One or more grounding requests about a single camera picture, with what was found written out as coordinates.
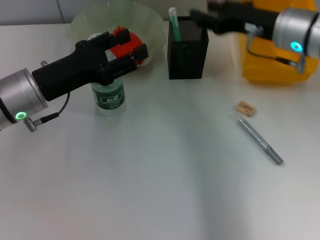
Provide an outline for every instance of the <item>green marker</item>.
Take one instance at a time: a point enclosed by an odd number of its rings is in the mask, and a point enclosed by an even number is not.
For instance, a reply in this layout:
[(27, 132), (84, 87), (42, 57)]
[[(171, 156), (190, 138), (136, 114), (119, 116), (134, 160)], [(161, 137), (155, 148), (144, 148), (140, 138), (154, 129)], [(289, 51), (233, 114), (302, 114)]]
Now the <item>green marker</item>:
[(169, 8), (169, 17), (170, 17), (170, 22), (172, 24), (173, 40), (181, 41), (177, 10), (175, 7)]

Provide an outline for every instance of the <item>black mesh pen holder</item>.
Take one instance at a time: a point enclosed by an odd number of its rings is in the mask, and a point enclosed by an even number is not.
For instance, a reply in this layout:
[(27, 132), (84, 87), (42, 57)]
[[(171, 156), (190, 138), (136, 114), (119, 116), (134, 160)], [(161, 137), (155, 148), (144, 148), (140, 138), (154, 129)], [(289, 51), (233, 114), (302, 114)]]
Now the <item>black mesh pen holder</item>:
[(209, 43), (207, 29), (193, 23), (189, 16), (179, 16), (178, 22), (181, 41), (174, 41), (172, 24), (169, 23), (169, 79), (200, 79)]

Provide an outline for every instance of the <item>white table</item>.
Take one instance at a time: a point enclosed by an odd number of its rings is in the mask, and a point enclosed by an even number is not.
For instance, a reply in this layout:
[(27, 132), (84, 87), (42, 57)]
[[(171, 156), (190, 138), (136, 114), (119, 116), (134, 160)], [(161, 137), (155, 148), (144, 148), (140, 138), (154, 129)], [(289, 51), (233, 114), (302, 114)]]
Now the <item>white table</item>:
[[(0, 78), (68, 55), (68, 27), (1, 26)], [(252, 86), (236, 39), (211, 36), (199, 80), (168, 80), (164, 50), (126, 77), (119, 117), (95, 115), (87, 85), (36, 133), (23, 123), (3, 130), (0, 239), (318, 240), (319, 75)], [(257, 107), (249, 121), (284, 165), (237, 127), (240, 100)]]

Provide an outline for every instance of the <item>yellow basket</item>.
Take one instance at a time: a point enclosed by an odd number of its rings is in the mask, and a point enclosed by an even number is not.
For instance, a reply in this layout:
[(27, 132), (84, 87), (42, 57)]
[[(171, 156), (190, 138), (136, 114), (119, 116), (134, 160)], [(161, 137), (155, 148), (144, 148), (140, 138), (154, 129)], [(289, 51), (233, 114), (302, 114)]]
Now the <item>yellow basket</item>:
[[(281, 12), (287, 7), (317, 10), (314, 0), (253, 0), (256, 8)], [(318, 60), (307, 57), (305, 71), (297, 73), (295, 68), (271, 59), (259, 58), (246, 51), (247, 36), (239, 34), (240, 56), (242, 59), (242, 76), (249, 82), (259, 85), (290, 85), (309, 79), (317, 70)], [(299, 54), (278, 49), (269, 40), (255, 38), (250, 50), (256, 54), (282, 57), (297, 62)]]

